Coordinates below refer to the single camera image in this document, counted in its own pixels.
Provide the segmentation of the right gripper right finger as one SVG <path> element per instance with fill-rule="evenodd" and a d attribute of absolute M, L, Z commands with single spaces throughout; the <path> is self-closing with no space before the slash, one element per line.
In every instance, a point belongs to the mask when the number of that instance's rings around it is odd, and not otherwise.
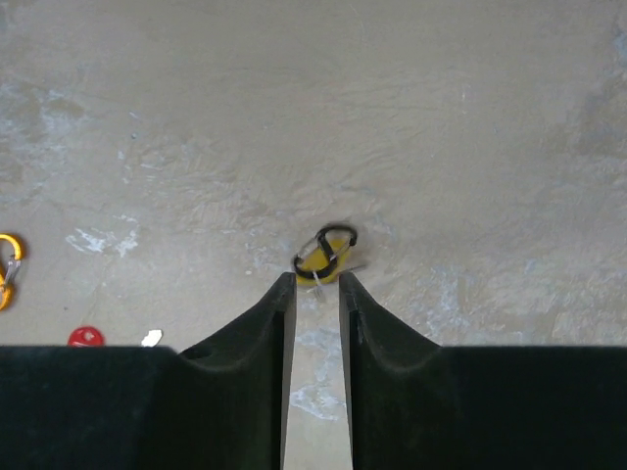
<path fill-rule="evenodd" d="M 626 351 L 440 346 L 339 280 L 356 469 L 622 469 Z"/>

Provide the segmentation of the orange S carabiner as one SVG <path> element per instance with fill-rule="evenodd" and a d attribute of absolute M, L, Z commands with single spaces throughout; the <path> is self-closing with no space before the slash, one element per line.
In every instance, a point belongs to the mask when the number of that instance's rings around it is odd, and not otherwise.
<path fill-rule="evenodd" d="M 24 247 L 18 237 L 8 233 L 1 234 L 1 241 L 10 244 L 13 250 L 6 265 L 1 267 L 1 309 L 5 310 L 15 294 L 14 279 L 22 264 Z"/>

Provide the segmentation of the red tag key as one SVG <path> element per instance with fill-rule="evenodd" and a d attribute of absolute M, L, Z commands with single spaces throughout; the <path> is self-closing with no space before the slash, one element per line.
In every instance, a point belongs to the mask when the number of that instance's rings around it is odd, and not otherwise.
<path fill-rule="evenodd" d="M 164 333 L 160 329 L 149 330 L 140 342 L 141 347 L 153 348 L 157 346 Z M 106 344 L 104 334 L 93 326 L 81 326 L 74 329 L 67 340 L 70 347 L 102 347 Z"/>

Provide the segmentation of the black S carabiner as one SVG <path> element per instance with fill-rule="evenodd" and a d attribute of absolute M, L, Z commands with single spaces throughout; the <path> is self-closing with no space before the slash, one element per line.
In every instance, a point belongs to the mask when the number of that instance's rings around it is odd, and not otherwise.
<path fill-rule="evenodd" d="M 291 264 L 303 285 L 328 284 L 339 274 L 351 250 L 359 240 L 355 226 L 347 222 L 323 225 L 296 255 Z"/>

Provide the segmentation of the yellow tag key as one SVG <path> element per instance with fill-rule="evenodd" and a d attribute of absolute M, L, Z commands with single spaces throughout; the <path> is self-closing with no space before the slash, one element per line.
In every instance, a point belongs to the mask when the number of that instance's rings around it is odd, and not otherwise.
<path fill-rule="evenodd" d="M 365 269 L 369 262 L 348 236 L 335 235 L 324 242 L 311 239 L 292 257 L 291 264 L 297 286 L 323 303 L 326 286 L 338 281 L 342 273 Z"/>

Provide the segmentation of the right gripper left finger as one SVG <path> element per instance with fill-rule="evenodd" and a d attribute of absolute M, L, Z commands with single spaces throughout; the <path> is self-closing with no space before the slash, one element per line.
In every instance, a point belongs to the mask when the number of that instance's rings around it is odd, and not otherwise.
<path fill-rule="evenodd" d="M 296 282 L 183 352 L 5 347 L 5 469 L 279 469 Z"/>

